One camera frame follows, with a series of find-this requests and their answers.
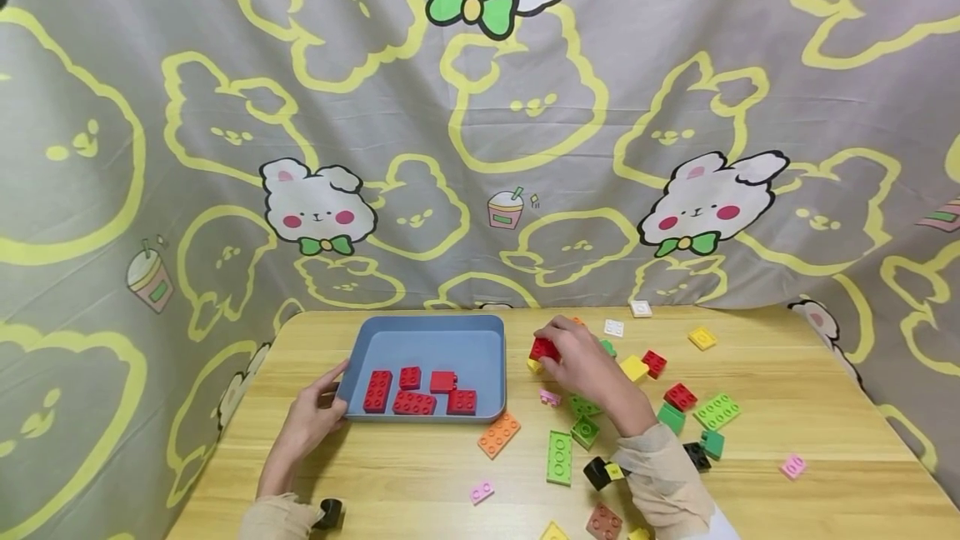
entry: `beige sleeve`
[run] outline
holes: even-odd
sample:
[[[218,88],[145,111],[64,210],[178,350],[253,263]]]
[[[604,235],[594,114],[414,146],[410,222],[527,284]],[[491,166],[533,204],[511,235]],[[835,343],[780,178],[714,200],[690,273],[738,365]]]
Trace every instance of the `beige sleeve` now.
[[[657,540],[681,540],[709,532],[716,504],[700,481],[680,440],[657,424],[643,435],[621,438],[612,460],[630,471],[627,483]]]
[[[260,497],[242,516],[240,540],[308,540],[316,521],[317,510],[296,494]]]

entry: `red lego brick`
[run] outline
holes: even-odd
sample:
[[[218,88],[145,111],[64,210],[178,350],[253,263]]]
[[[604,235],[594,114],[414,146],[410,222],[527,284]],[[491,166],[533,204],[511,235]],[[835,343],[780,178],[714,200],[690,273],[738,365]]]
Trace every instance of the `red lego brick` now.
[[[397,415],[432,415],[437,399],[429,394],[400,390],[393,400],[393,412]]]
[[[666,367],[666,359],[653,351],[647,351],[647,354],[644,355],[640,361],[646,363],[647,368],[650,368],[650,377],[654,378],[654,380],[659,379],[659,374],[662,374],[663,369]]]
[[[681,410],[681,412],[686,412],[688,408],[693,407],[697,403],[697,397],[687,390],[687,387],[683,386],[682,383],[677,383],[676,386],[667,390],[666,394],[663,395],[663,400],[671,403],[671,405],[676,407],[677,410]]]
[[[386,412],[391,383],[393,383],[393,374],[390,371],[374,371],[371,374],[370,383],[367,384],[367,395],[362,400],[362,409],[365,413]]]
[[[623,529],[623,520],[608,509],[606,504],[598,502],[587,520],[587,532],[597,540],[615,540]]]
[[[400,369],[400,389],[418,390],[419,389],[419,367],[405,367]]]
[[[476,390],[454,390],[447,399],[447,415],[478,414],[478,393]]]
[[[453,371],[434,371],[430,374],[430,393],[449,394],[457,389],[457,376]]]
[[[553,342],[546,338],[534,338],[534,345],[530,349],[530,358],[539,361],[541,357],[550,357],[560,363],[560,351]]]

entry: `green lego brick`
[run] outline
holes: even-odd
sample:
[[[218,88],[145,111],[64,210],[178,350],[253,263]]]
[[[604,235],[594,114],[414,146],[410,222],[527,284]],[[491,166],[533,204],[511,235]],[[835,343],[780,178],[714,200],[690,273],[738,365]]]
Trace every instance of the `green lego brick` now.
[[[593,446],[593,440],[598,439],[599,433],[600,426],[590,420],[587,415],[581,415],[570,430],[570,435],[577,441],[577,444],[587,450],[590,450],[590,447]]]
[[[718,462],[723,454],[724,437],[719,432],[706,430],[700,434],[700,443],[703,445],[703,451]]]
[[[664,402],[661,410],[657,413],[657,419],[664,426],[671,428],[675,434],[680,435],[683,430],[683,422],[687,421],[687,415]]]
[[[602,348],[604,348],[604,350],[610,353],[611,357],[617,358],[617,351],[613,350],[613,344],[611,344],[610,340],[607,340],[607,339],[600,340],[600,345],[602,346]]]
[[[579,418],[582,416],[587,416],[587,418],[589,418],[590,415],[602,413],[600,407],[594,405],[593,402],[589,402],[586,398],[583,398],[583,396],[580,396],[579,394],[570,395],[570,408],[573,408],[573,414],[577,415]]]
[[[693,412],[693,416],[703,427],[714,432],[726,426],[739,414],[740,406],[726,393],[716,395],[707,405]]]
[[[546,481],[562,486],[570,485],[573,475],[573,439],[570,434],[550,431],[546,452]]]

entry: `bunny ear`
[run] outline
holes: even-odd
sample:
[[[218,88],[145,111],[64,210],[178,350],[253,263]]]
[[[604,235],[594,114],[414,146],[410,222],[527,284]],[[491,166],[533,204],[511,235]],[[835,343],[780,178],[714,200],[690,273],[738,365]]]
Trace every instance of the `bunny ear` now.
[[[329,181],[330,187],[345,193],[355,193],[363,185],[360,178],[350,172],[346,167],[334,165],[332,167],[321,167],[317,170],[317,175],[323,175]]]
[[[263,185],[271,192],[276,190],[279,184],[302,180],[308,175],[310,169],[297,159],[278,159],[260,166],[260,178],[263,178]]]
[[[737,172],[737,181],[757,186],[769,182],[790,165],[790,160],[778,150],[768,150],[735,162],[731,169]]]
[[[673,173],[674,180],[693,180],[701,175],[716,172],[727,165],[727,159],[719,152],[708,152],[695,159],[690,159]]]

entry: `hand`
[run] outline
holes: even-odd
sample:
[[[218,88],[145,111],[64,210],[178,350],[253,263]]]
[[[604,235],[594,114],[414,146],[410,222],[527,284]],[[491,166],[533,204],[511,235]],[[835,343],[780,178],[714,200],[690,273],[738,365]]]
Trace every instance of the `hand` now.
[[[550,357],[539,358],[543,368],[570,393],[580,394],[604,409],[621,435],[633,437],[657,424],[650,400],[587,326],[557,315],[534,336],[551,340],[560,351],[559,363]]]
[[[340,363],[299,391],[273,444],[273,452],[282,454],[290,462],[301,462],[329,433],[340,430],[347,402],[334,397],[340,388],[340,382],[334,380],[347,369],[347,364],[347,361]]]

